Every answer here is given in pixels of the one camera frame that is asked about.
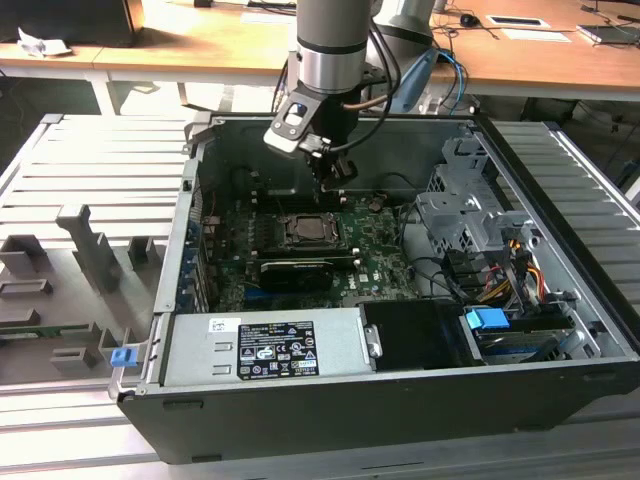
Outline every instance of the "blue cable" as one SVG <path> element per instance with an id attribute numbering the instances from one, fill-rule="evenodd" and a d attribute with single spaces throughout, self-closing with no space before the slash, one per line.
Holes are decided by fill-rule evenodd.
<path id="1" fill-rule="evenodd" d="M 442 50 L 439 50 L 438 53 L 442 55 L 444 58 L 446 58 L 447 61 L 449 61 L 449 63 L 451 63 L 451 66 L 456 69 L 456 72 L 458 73 L 458 78 L 460 79 L 460 82 L 458 85 L 458 96 L 456 98 L 456 103 L 453 104 L 453 107 L 451 107 L 451 110 L 449 111 L 449 115 L 453 115 L 453 112 L 455 111 L 456 107 L 460 103 L 460 100 L 462 99 L 462 92 L 464 92 L 464 76 L 462 75 L 462 68 L 460 67 L 460 63 L 458 63 L 457 60 L 455 60 L 448 53 L 443 52 Z"/>

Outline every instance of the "yellow wire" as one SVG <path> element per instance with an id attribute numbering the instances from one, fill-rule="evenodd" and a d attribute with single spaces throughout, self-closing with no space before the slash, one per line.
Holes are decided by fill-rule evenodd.
<path id="1" fill-rule="evenodd" d="M 498 287 L 491 290 L 489 293 L 487 293 L 484 297 L 480 298 L 478 301 L 485 302 L 487 300 L 491 300 L 492 298 L 495 298 L 499 293 L 505 291 L 509 287 L 510 287 L 509 280 L 505 280 Z"/>

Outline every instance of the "barcode sticker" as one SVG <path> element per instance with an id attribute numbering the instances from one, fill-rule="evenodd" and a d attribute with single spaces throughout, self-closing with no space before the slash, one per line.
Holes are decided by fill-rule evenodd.
<path id="1" fill-rule="evenodd" d="M 211 318 L 209 320 L 209 333 L 237 332 L 241 320 L 240 318 Z"/>

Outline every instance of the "paper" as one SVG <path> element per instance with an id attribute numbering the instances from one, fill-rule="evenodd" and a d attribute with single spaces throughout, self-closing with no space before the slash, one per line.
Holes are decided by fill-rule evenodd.
<path id="1" fill-rule="evenodd" d="M 62 40 L 42 40 L 22 31 L 18 28 L 20 40 L 18 45 L 33 57 L 50 57 L 71 53 L 71 49 Z"/>
<path id="2" fill-rule="evenodd" d="M 511 40 L 539 40 L 542 42 L 571 42 L 567 37 L 558 32 L 545 32 L 544 30 L 517 30 L 503 28 L 502 32 Z"/>

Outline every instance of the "red wire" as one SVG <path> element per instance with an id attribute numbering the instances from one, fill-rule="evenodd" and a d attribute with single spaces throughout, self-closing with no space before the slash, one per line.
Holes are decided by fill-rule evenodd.
<path id="1" fill-rule="evenodd" d="M 485 283 L 485 285 L 484 285 L 484 289 L 485 289 L 485 290 L 486 290 L 487 288 L 489 288 L 489 282 L 491 281 L 491 278 L 490 278 L 490 277 L 491 277 L 491 274 L 492 274 L 493 272 L 495 272 L 496 270 L 502 270 L 502 267 L 500 267 L 500 266 L 491 267 L 491 268 L 489 269 L 489 271 L 487 272 L 487 281 L 486 281 L 486 283 Z"/>

